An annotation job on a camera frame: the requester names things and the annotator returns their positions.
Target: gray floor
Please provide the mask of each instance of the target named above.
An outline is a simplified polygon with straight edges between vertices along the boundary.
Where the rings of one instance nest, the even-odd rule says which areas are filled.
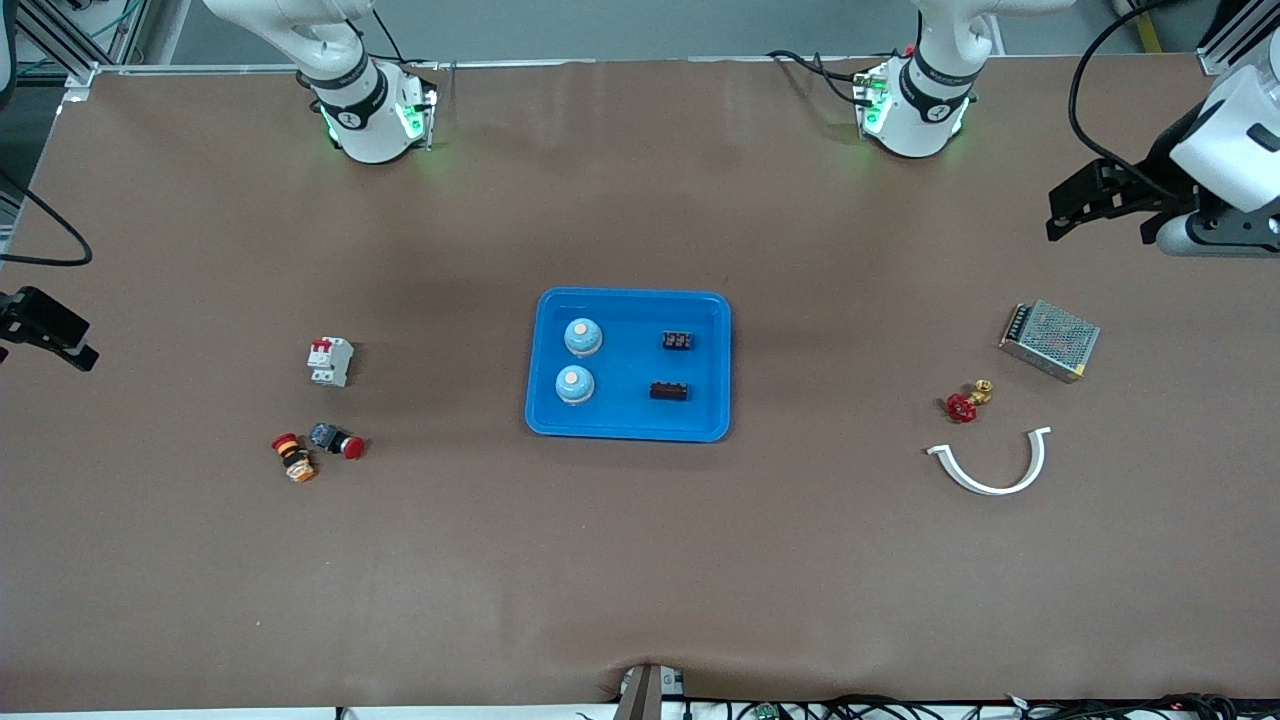
[[[906,0],[381,0],[379,13],[407,58],[654,60],[707,55],[868,55],[915,36]],[[1106,0],[1078,0],[1048,18],[1002,18],[1010,54],[1078,54],[1115,15]],[[357,22],[372,53],[388,54],[371,18]],[[1106,49],[1140,51],[1125,29]],[[193,0],[175,64],[280,63],[266,42]]]

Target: blue tray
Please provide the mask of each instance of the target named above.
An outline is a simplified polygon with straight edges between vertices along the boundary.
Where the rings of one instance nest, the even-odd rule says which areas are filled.
[[[600,325],[604,342],[576,357],[564,328]],[[544,436],[716,442],[728,432],[728,301],[714,292],[553,287],[538,301],[525,421]],[[663,350],[662,333],[692,333],[691,350]],[[595,392],[581,405],[556,393],[556,375],[581,365]],[[653,382],[689,383],[689,400],[652,400]]]

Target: brass valve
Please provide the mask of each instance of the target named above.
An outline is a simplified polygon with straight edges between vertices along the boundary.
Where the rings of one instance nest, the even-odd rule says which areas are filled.
[[[996,386],[991,384],[991,380],[975,380],[973,383],[973,392],[969,393],[969,401],[974,405],[986,405],[991,402],[991,391]]]

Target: red knob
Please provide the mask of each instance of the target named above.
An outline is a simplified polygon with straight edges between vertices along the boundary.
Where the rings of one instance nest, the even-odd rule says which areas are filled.
[[[298,436],[293,433],[284,433],[283,436],[271,441],[271,450],[279,451],[280,446],[287,442],[298,442]]]
[[[365,454],[365,441],[356,436],[342,441],[342,456],[347,460],[355,460]]]
[[[978,407],[968,395],[957,392],[947,398],[947,415],[956,423],[972,423],[978,419]]]

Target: blue round button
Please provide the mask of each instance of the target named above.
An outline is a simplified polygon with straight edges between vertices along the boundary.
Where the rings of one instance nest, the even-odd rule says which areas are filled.
[[[564,347],[579,357],[586,357],[600,348],[604,333],[594,320],[579,318],[564,328]]]
[[[581,365],[570,365],[556,375],[556,395],[570,405],[586,402],[595,392],[595,378]]]

